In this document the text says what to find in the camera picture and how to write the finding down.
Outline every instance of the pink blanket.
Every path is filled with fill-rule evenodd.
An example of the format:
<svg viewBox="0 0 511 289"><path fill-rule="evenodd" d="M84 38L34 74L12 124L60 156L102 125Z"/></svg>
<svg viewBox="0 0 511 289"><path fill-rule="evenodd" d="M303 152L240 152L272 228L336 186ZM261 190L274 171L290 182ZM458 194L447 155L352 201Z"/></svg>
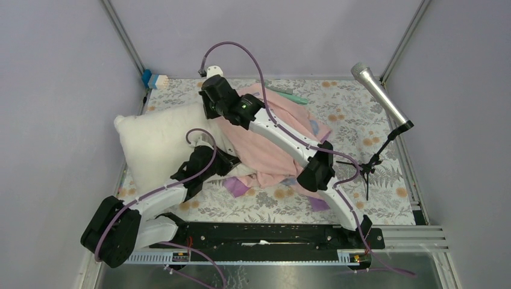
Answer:
<svg viewBox="0 0 511 289"><path fill-rule="evenodd" d="M257 98L263 98L261 84L254 84L237 91L239 95L250 93ZM302 105L268 89L266 97L274 113L304 136L320 140L330 133L330 127L312 116ZM303 168L281 148L254 132L231 125L223 117L217 118L216 121L222 132L232 142L241 162L257 171L254 175L239 178L247 187L264 188L282 182L299 193L321 199L317 193L305 190L296 182L296 177Z"/></svg>

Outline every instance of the gray wall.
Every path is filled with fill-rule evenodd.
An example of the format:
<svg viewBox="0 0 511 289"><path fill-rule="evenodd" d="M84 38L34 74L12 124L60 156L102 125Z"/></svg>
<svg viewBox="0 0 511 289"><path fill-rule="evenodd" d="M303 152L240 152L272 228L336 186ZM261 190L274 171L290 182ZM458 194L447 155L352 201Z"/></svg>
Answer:
<svg viewBox="0 0 511 289"><path fill-rule="evenodd" d="M358 61L380 74L421 0L112 0L144 63L198 78L209 47L246 46L270 77L351 76ZM222 47L208 58L226 75L257 71L245 53Z"/></svg>
<svg viewBox="0 0 511 289"><path fill-rule="evenodd" d="M0 288L72 288L143 89L99 1L3 1Z"/></svg>
<svg viewBox="0 0 511 289"><path fill-rule="evenodd" d="M433 1L388 84L464 288L509 286L510 15L509 0Z"/></svg>

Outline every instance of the green object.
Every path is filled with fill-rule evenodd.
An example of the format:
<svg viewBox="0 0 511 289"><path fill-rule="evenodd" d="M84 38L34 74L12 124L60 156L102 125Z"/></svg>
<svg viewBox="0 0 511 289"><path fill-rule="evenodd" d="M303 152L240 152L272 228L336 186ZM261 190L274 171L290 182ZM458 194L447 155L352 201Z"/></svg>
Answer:
<svg viewBox="0 0 511 289"><path fill-rule="evenodd" d="M268 85L266 85L266 88L269 89L269 90L272 90L276 93L278 93L280 96L284 97L284 98L287 98L289 99L290 101L296 103L296 104L301 104L301 105L305 105L305 104L308 104L309 101L305 98L301 98L299 96L296 96L296 95L292 95L292 94L289 94L289 93L285 93L285 92L282 92L283 90L280 90L276 87L270 87Z"/></svg>

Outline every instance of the pillow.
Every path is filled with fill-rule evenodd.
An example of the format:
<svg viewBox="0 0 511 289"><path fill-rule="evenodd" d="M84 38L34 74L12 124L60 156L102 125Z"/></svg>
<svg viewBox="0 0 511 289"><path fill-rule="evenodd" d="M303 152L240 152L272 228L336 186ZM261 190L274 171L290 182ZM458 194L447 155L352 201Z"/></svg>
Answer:
<svg viewBox="0 0 511 289"><path fill-rule="evenodd" d="M119 133L126 163L131 170L137 191L147 193L169 182L183 162L193 152L185 135L192 128L202 128L212 134L219 149L234 154L233 145L227 140L216 122L209 122L202 104L182 105L141 116L118 116L114 125ZM196 141L200 132L192 133ZM240 164L228 176L245 176L254 170Z"/></svg>

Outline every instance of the silver microphone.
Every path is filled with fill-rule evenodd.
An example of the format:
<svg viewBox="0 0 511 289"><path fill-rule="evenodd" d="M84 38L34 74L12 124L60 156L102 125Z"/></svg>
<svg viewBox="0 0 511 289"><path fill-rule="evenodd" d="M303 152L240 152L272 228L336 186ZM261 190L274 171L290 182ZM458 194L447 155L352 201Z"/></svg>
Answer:
<svg viewBox="0 0 511 289"><path fill-rule="evenodd" d="M395 105L389 98L387 91L381 86L380 82L374 77L369 66L359 62L351 68L351 74L360 82L374 99L385 109L391 118L398 125L401 132L405 132L413 127L410 119Z"/></svg>

